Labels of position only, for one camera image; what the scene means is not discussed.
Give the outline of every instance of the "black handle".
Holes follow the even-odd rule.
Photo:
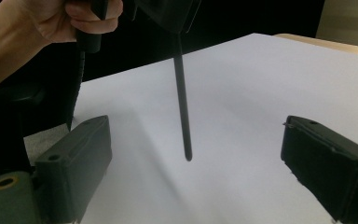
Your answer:
[[[105,20],[108,0],[91,0],[91,10],[101,21]],[[86,53],[96,53],[101,48],[102,35],[76,31],[77,48]]]

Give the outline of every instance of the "wooden surface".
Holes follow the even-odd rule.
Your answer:
[[[309,37],[300,36],[300,35],[278,34],[275,36],[287,38],[287,39],[293,39],[296,41],[300,41],[300,42],[304,42],[304,43],[308,43],[308,44],[312,44],[312,45],[316,45],[316,46],[321,46],[321,47],[325,47],[325,48],[338,49],[338,50],[358,54],[358,46],[354,46],[354,45],[342,44],[342,43],[337,43],[337,42],[327,41],[327,40],[322,40],[322,39],[316,39],[316,38],[309,38]]]

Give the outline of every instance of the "metal rod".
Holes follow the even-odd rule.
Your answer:
[[[183,142],[185,147],[185,156],[188,161],[191,161],[193,158],[193,152],[191,148],[191,137],[190,137],[190,125],[188,120],[187,112],[187,98],[186,98],[186,83],[185,83],[185,71],[183,67],[183,58],[182,58],[182,43],[180,35],[173,35],[173,46],[174,46],[174,56],[173,62],[175,66],[175,75],[176,75],[176,87],[178,91],[178,100],[179,100],[179,109],[180,117],[182,122],[182,135]]]

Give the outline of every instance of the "screw hole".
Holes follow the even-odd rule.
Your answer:
[[[0,181],[0,187],[5,187],[14,182],[13,178],[8,178]]]
[[[59,155],[52,155],[52,156],[48,157],[48,160],[49,160],[49,161],[56,161],[56,160],[59,159],[59,158],[60,158]]]
[[[16,184],[18,178],[16,176],[8,176],[3,179],[0,179],[0,190],[11,188]]]

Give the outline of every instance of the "table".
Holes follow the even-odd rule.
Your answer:
[[[322,47],[326,47],[326,48],[330,48],[330,49],[338,49],[338,50],[343,50],[346,52],[358,54],[358,46],[354,46],[354,45],[337,43],[337,42],[329,41],[329,40],[310,38],[310,37],[301,36],[301,35],[277,34],[275,36],[293,39],[296,41],[301,41],[301,42],[316,45],[316,46],[322,46]]]
[[[108,115],[113,150],[82,223],[331,223],[281,160],[282,124],[314,119],[358,144],[358,55],[251,34],[184,63],[192,162],[173,60],[82,84],[74,127]]]

